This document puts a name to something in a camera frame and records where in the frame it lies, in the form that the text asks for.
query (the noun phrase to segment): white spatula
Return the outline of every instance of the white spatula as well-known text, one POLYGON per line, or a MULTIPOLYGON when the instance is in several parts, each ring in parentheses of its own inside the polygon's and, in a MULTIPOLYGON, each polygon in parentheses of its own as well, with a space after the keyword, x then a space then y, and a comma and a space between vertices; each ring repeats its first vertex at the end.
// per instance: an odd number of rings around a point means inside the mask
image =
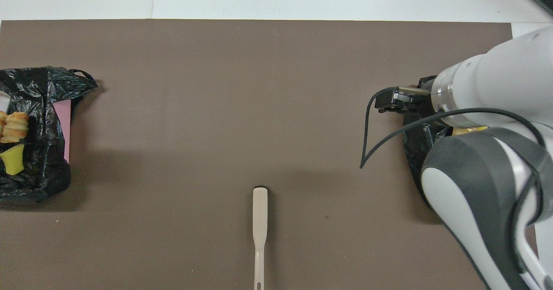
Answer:
POLYGON ((265 240, 267 240, 267 189, 253 189, 254 290, 265 289, 265 240))

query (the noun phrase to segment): trash bag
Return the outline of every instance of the trash bag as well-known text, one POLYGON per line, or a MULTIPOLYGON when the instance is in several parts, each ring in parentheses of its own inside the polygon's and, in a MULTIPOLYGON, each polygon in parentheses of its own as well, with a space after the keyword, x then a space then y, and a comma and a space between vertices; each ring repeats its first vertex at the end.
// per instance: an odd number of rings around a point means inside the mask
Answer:
MULTIPOLYGON (((29 115, 29 132, 19 142, 25 144, 24 170, 8 175, 0 162, 0 202, 39 202, 69 186, 71 173, 54 102, 71 99, 73 108, 95 87, 93 77, 81 70, 51 66, 0 70, 0 91, 11 97, 6 113, 29 115)), ((0 150, 11 146, 2 143, 0 150)))

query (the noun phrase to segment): yellow object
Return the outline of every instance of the yellow object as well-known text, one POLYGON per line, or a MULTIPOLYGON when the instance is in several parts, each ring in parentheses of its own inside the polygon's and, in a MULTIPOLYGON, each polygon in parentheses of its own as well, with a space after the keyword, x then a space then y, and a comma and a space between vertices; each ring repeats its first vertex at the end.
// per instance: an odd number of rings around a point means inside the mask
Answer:
POLYGON ((18 144, 9 150, 6 150, 4 153, 0 153, 0 158, 4 161, 4 166, 6 166, 6 173, 9 175, 16 175, 21 172, 24 168, 23 166, 23 148, 24 144, 18 144))
POLYGON ((488 128, 487 126, 484 126, 484 127, 478 127, 478 128, 466 128, 466 129, 462 129, 462 128, 453 128, 453 133, 451 133, 452 136, 458 136, 459 134, 464 134, 464 133, 469 133, 469 132, 472 132, 472 131, 480 131, 480 130, 484 130, 488 128))

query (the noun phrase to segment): cable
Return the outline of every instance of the cable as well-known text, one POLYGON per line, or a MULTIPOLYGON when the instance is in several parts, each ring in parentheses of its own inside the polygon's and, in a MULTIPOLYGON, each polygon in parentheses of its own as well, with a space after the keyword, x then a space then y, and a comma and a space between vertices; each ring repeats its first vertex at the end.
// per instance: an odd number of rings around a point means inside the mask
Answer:
POLYGON ((545 140, 543 140, 543 136, 541 136, 541 133, 534 127, 530 121, 522 117, 521 115, 512 113, 510 111, 505 111, 504 109, 499 108, 485 108, 485 107, 475 107, 475 108, 463 108, 463 109, 456 109, 454 111, 449 112, 441 112, 437 113, 435 115, 431 115, 429 117, 425 117, 422 119, 419 119, 418 121, 412 122, 410 124, 407 124, 398 130, 392 132, 391 134, 387 135, 384 139, 382 139, 380 142, 378 142, 367 154, 365 154, 366 148, 367 148, 367 133, 368 133, 368 113, 369 113, 370 106, 367 107, 367 115, 365 116, 365 138, 363 139, 363 156, 361 157, 361 164, 359 168, 363 169, 363 166, 365 166, 365 163, 371 157, 371 155, 376 152, 376 150, 382 146, 384 143, 386 143, 391 138, 397 136, 400 133, 403 133, 407 130, 411 130, 415 127, 421 126, 425 123, 435 122, 439 119, 451 116, 451 115, 460 115, 460 114, 466 114, 466 113, 492 113, 492 114, 498 114, 498 115, 504 115, 506 117, 513 118, 514 120, 520 122, 524 127, 526 127, 531 133, 534 135, 534 137, 537 140, 537 144, 541 145, 542 147, 545 147, 545 140))

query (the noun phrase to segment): pink object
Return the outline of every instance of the pink object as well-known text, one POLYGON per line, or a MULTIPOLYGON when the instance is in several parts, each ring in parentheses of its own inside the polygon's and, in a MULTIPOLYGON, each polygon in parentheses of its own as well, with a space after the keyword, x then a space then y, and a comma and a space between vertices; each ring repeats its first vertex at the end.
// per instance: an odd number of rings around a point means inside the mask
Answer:
POLYGON ((57 118, 61 123, 61 132, 65 139, 64 158, 69 162, 69 138, 71 132, 71 100, 54 102, 57 118))

